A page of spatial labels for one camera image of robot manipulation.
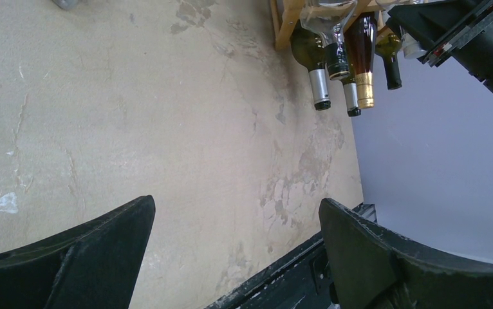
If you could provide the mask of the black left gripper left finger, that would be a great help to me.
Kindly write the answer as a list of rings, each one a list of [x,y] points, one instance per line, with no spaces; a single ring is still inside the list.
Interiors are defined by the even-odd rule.
[[[156,214],[141,196],[0,253],[0,308],[128,308]]]

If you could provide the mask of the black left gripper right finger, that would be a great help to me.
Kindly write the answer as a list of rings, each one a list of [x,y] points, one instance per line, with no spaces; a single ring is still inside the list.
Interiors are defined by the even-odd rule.
[[[493,263],[428,247],[329,198],[319,219],[341,308],[493,308]]]

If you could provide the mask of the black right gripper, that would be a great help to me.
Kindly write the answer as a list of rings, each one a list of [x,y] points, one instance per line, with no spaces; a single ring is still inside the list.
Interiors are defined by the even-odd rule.
[[[425,50],[431,67],[457,60],[478,81],[493,81],[493,1],[435,1],[398,5],[387,26],[403,30]]]

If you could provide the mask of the green bottle cream label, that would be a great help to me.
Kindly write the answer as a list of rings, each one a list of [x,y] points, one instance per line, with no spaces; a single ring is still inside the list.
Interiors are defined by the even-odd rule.
[[[383,60],[388,90],[402,87],[398,63],[398,52],[400,48],[401,41],[394,33],[387,34],[375,47],[375,53]]]

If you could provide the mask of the clear squat glass bottle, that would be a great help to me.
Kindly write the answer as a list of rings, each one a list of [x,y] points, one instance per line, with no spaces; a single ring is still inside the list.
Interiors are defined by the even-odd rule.
[[[321,38],[330,80],[342,80],[350,75],[344,26],[356,7],[355,0],[306,0],[302,8],[301,25]]]

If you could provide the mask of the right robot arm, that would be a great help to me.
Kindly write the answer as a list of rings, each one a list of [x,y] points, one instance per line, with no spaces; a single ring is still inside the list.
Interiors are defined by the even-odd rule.
[[[386,25],[420,43],[422,64],[438,67],[452,57],[493,94],[493,0],[397,5]]]

